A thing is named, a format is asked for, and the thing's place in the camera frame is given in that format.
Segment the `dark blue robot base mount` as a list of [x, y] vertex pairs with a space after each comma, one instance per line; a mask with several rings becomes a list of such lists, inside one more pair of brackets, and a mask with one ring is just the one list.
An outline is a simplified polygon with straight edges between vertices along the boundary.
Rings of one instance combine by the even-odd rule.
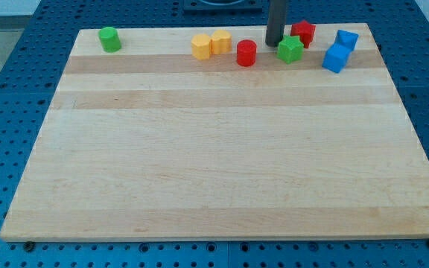
[[263, 0], [182, 0], [183, 10], [195, 11], [260, 11]]

